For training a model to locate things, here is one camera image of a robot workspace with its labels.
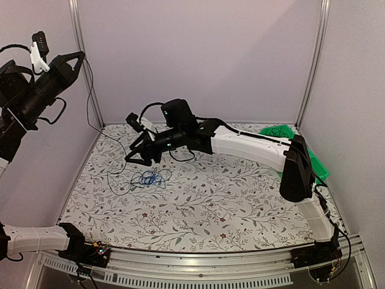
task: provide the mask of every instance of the robotic arm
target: robotic arm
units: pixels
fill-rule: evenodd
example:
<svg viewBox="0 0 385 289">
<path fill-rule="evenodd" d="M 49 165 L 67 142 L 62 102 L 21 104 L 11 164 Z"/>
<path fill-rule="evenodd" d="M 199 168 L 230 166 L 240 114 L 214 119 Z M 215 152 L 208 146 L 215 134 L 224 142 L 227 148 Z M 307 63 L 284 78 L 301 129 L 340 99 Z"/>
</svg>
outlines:
<svg viewBox="0 0 385 289">
<path fill-rule="evenodd" d="M 296 204 L 314 234 L 314 246 L 292 250 L 295 267 L 319 264 L 342 256 L 338 230 L 329 221 L 326 201 L 315 193 L 315 177 L 302 136 L 295 135 L 290 140 L 238 131 L 219 119 L 195 117 L 183 99 L 167 102 L 161 105 L 161 110 L 170 129 L 159 133 L 143 118 L 143 113 L 140 117 L 134 113 L 127 117 L 127 123 L 137 132 L 142 132 L 131 144 L 127 162 L 151 166 L 152 161 L 161 161 L 163 152 L 187 146 L 193 151 L 234 155 L 271 166 L 283 172 L 281 196 Z"/>
<path fill-rule="evenodd" d="M 28 50 L 26 46 L 8 45 L 0 52 L 13 47 Z M 32 36 L 29 52 L 32 69 L 18 66 L 14 60 L 0 68 L 0 176 L 13 160 L 26 132 L 37 130 L 39 119 L 54 124 L 60 118 L 66 102 L 58 95 L 76 81 L 85 57 L 82 51 L 57 55 L 47 65 L 49 49 L 43 31 Z M 72 67 L 68 62 L 74 59 L 77 62 Z M 30 76 L 29 81 L 23 74 Z M 35 75 L 41 75 L 37 81 Z M 53 121 L 40 117 L 57 99 L 64 103 L 58 117 Z M 108 246 L 86 244 L 83 234 L 70 223 L 46 228 L 20 228 L 0 223 L 0 260 L 16 253 L 40 250 L 59 250 L 63 258 L 99 267 L 106 267 L 109 258 Z"/>
</svg>

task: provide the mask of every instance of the green basket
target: green basket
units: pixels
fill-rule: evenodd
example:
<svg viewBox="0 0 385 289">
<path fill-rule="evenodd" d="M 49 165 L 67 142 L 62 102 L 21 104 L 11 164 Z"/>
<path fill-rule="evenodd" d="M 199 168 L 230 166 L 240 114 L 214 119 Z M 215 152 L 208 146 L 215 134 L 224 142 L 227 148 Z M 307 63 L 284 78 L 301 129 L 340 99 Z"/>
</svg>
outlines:
<svg viewBox="0 0 385 289">
<path fill-rule="evenodd" d="M 269 128 L 264 128 L 260 131 L 259 134 L 268 135 L 270 137 L 286 137 L 293 138 L 295 133 L 288 125 L 277 125 L 271 126 Z M 321 180 L 325 181 L 328 176 L 330 176 L 329 171 L 325 168 L 325 166 L 319 161 L 315 154 L 310 149 L 309 151 L 310 162 L 312 163 L 313 170 L 317 173 L 317 175 L 321 178 Z"/>
</svg>

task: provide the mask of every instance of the table surface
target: table surface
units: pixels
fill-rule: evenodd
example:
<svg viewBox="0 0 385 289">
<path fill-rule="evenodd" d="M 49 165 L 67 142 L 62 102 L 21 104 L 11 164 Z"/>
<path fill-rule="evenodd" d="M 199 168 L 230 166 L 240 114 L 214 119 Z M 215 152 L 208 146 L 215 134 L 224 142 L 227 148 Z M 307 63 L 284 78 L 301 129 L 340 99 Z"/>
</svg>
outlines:
<svg viewBox="0 0 385 289">
<path fill-rule="evenodd" d="M 232 126 L 259 132 L 271 125 Z M 104 133 L 127 151 L 138 137 L 127 125 L 109 125 Z M 73 223 L 88 241 L 145 250 L 239 252 L 313 242 L 298 208 L 280 196 L 274 169 L 228 155 L 195 155 L 177 162 L 164 153 L 152 167 L 126 164 L 122 147 L 102 135 L 60 221 Z M 173 156 L 191 155 L 181 148 Z M 340 222 L 328 190 L 321 193 Z"/>
</svg>

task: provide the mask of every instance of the white wall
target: white wall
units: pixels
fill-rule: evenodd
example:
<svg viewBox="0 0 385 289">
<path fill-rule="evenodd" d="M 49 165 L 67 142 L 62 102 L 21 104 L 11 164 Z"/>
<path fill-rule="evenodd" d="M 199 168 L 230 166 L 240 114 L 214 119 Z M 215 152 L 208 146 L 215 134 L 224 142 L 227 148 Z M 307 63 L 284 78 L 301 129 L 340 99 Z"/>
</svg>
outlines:
<svg viewBox="0 0 385 289">
<path fill-rule="evenodd" d="M 29 46 L 31 36 L 46 33 L 50 53 L 76 51 L 68 1 L 0 1 L 0 46 L 20 43 Z M 30 67 L 29 55 L 21 49 L 0 54 L 0 65 L 10 59 Z M 0 221 L 16 226 L 54 225 L 63 207 L 67 191 L 96 133 L 85 118 L 87 90 L 83 76 L 62 95 L 67 110 L 53 126 L 38 122 L 38 131 L 30 131 L 14 161 L 0 180 Z M 56 116 L 60 103 L 47 108 L 45 116 Z M 29 260 L 0 262 L 0 287 L 23 288 Z"/>
<path fill-rule="evenodd" d="M 303 134 L 331 172 L 351 232 L 359 232 L 385 288 L 385 4 L 331 2 Z"/>
<path fill-rule="evenodd" d="M 295 122 L 320 0 L 88 0 L 79 8 L 107 123 L 173 98 L 201 116 Z"/>
</svg>

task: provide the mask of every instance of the floral pattern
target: floral pattern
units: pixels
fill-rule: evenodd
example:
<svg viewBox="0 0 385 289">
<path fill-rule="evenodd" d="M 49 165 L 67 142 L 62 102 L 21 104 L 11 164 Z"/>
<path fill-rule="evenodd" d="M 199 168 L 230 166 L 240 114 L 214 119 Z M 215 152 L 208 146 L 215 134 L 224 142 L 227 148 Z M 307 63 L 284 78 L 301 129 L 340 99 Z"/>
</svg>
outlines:
<svg viewBox="0 0 385 289">
<path fill-rule="evenodd" d="M 267 125 L 233 126 L 258 132 Z M 138 137 L 127 125 L 109 125 L 104 133 L 125 148 Z M 124 156 L 116 141 L 102 135 L 61 216 L 88 241 L 173 252 L 272 249 L 313 241 L 298 208 L 280 196 L 279 174 L 268 166 L 196 152 L 186 162 L 163 154 L 160 164 L 148 168 L 126 164 Z M 173 156 L 191 158 L 184 148 Z M 143 184 L 143 177 L 153 179 Z M 322 194 L 332 219 L 339 220 L 328 191 Z"/>
</svg>

